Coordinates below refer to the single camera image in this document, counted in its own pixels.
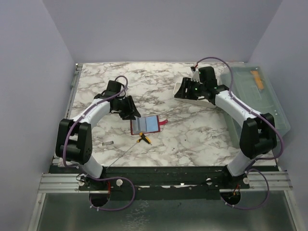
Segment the red card holder wallet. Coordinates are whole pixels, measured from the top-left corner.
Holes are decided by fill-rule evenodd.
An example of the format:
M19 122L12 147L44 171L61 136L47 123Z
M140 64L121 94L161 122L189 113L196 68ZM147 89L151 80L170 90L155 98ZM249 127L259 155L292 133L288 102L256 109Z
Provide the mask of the red card holder wallet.
M158 133L161 131L161 126L168 123L168 120L159 120L158 115L135 117L135 120L130 121L131 135Z

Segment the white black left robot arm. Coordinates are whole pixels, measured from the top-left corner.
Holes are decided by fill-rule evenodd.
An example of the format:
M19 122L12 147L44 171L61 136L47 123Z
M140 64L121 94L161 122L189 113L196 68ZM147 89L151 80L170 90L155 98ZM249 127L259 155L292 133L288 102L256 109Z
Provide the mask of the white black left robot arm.
M104 167L92 156L92 129L107 114L118 114L122 120L140 117L133 98L126 94L128 79L118 76L108 81L106 90L97 94L92 103L72 119L59 123L55 154L65 167L75 167L87 174L90 184L102 190L107 183Z

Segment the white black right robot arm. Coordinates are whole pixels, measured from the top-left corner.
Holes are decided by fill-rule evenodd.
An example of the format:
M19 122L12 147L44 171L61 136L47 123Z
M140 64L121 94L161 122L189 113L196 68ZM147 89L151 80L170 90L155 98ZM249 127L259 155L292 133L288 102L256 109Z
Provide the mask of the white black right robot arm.
M277 146L274 117L262 114L238 99L230 87L219 85L214 68L191 67L192 77L184 77L174 97L182 100L206 100L229 114L240 126L240 151L225 166L222 185L228 189L239 183L239 178L263 154Z

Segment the white rectangular plastic tray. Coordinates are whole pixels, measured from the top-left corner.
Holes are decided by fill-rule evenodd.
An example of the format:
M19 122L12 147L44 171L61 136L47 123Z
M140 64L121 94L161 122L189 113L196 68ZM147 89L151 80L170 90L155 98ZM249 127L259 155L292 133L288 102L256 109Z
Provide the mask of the white rectangular plastic tray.
M180 82L176 82L175 87L173 89L173 94L175 95L178 90L180 89L181 83ZM215 109L216 106L213 105L212 103L210 103L208 100L189 100L189 99L180 99L180 98L176 98L174 97L174 99L176 101L180 101L183 103L189 103L189 104L193 104L196 106L201 106L201 107L205 107L205 108L210 108L210 109Z

